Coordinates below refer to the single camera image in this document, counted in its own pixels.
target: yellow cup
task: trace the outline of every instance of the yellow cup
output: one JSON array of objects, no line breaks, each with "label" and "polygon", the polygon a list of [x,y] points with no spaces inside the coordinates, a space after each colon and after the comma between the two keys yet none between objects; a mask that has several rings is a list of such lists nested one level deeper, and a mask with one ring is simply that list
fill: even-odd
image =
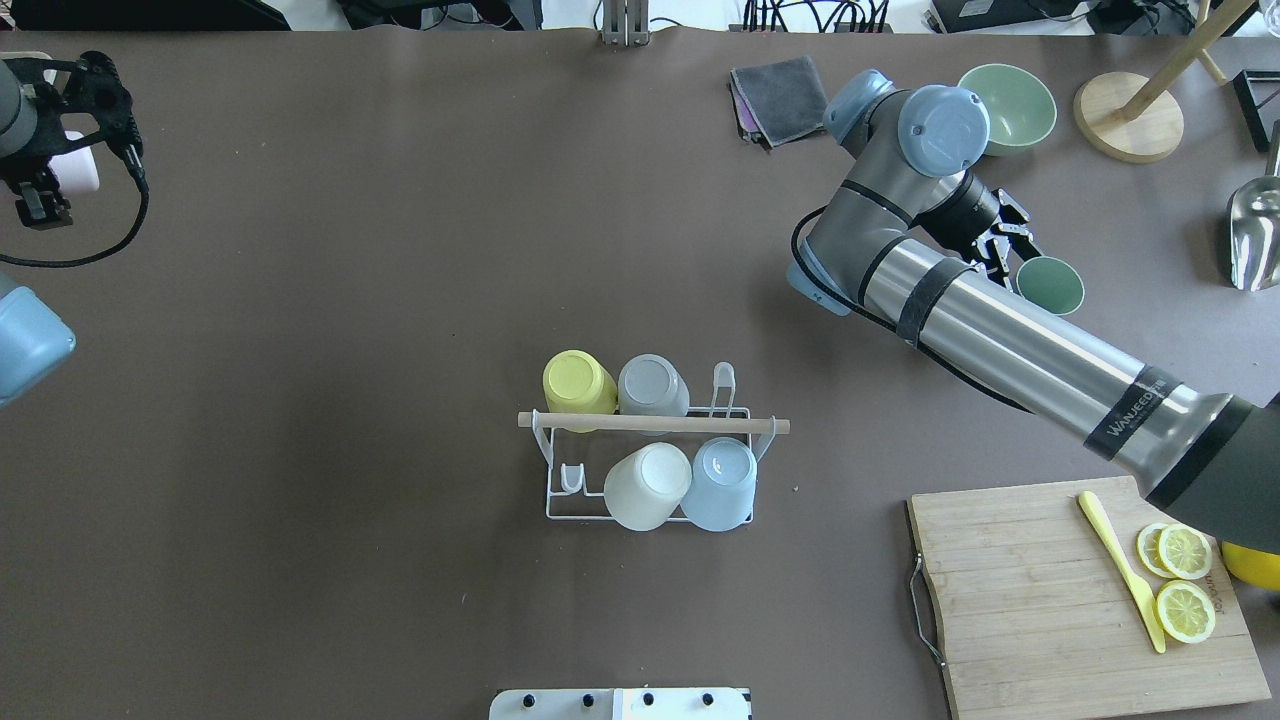
[{"label": "yellow cup", "polygon": [[612,415],[618,406],[617,383],[595,357],[581,350],[566,350],[547,363],[543,393],[552,413]]}]

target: wooden dowel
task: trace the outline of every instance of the wooden dowel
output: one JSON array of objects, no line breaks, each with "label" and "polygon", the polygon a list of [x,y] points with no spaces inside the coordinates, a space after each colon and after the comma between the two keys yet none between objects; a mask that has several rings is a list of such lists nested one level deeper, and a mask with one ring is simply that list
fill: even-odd
[{"label": "wooden dowel", "polygon": [[1174,85],[1178,76],[1183,74],[1187,65],[1190,65],[1202,50],[1206,50],[1215,40],[1222,37],[1226,28],[1253,6],[1253,1],[1226,0],[1226,3],[1219,5],[1217,10],[1208,17],[1208,20],[1197,27],[1196,32],[1187,38],[1187,42],[1178,47],[1174,56],[1146,85],[1138,88],[1138,92],[1125,102],[1124,108],[1120,108],[1120,117],[1125,120],[1134,120],[1138,115],[1146,113],[1147,108],[1156,101],[1156,97],[1160,97],[1160,94]]},{"label": "wooden dowel", "polygon": [[[1208,10],[1210,10],[1210,1],[1201,0],[1199,8],[1197,9],[1196,13],[1196,27],[1204,24],[1204,20],[1208,19]],[[1213,82],[1219,85],[1226,85],[1226,73],[1224,73],[1222,68],[1217,67],[1217,63],[1215,63],[1213,58],[1210,56],[1208,47],[1201,50],[1199,59],[1201,64],[1204,65],[1204,72],[1207,72],[1208,76],[1213,78]]]},{"label": "wooden dowel", "polygon": [[[767,418],[663,418],[653,415],[588,415],[577,413],[539,413],[541,428],[573,428],[580,430],[649,430],[672,433],[726,433],[726,434],[791,434],[791,420]],[[532,413],[516,416],[516,425],[530,428]]]}]

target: light blue cup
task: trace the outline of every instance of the light blue cup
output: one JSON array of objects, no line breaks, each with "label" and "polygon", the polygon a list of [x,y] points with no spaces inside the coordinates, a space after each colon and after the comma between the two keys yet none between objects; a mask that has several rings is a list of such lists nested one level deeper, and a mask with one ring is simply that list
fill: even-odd
[{"label": "light blue cup", "polygon": [[694,456],[694,478],[680,501],[685,516],[704,530],[741,525],[755,505],[755,455],[741,441],[718,437]]}]

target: brand label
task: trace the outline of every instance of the brand label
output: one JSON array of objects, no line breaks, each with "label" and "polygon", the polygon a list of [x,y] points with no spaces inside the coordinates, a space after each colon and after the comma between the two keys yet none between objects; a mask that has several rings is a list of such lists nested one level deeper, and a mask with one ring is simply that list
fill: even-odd
[{"label": "brand label", "polygon": [[1213,575],[1204,575],[1204,589],[1207,591],[1210,601],[1213,602],[1213,611],[1219,615],[1226,615],[1226,611],[1222,610],[1222,593],[1217,591]]},{"label": "brand label", "polygon": [[1169,373],[1147,365],[1084,439],[1084,447],[1111,460],[1180,384],[1181,380]]}]

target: folded towel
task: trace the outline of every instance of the folded towel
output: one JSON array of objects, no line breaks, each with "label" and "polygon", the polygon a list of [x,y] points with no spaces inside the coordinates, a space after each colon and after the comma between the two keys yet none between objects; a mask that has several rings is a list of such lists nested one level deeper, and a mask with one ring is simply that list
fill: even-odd
[{"label": "folded towel", "polygon": [[730,79],[771,147],[822,129],[827,92],[813,58],[733,68]]},{"label": "folded towel", "polygon": [[751,117],[751,111],[746,109],[746,100],[737,92],[733,83],[728,83],[730,95],[733,96],[733,113],[737,115],[737,133],[742,136],[742,140],[748,142],[759,142],[764,140],[760,135],[760,126],[755,124],[755,118]]}]

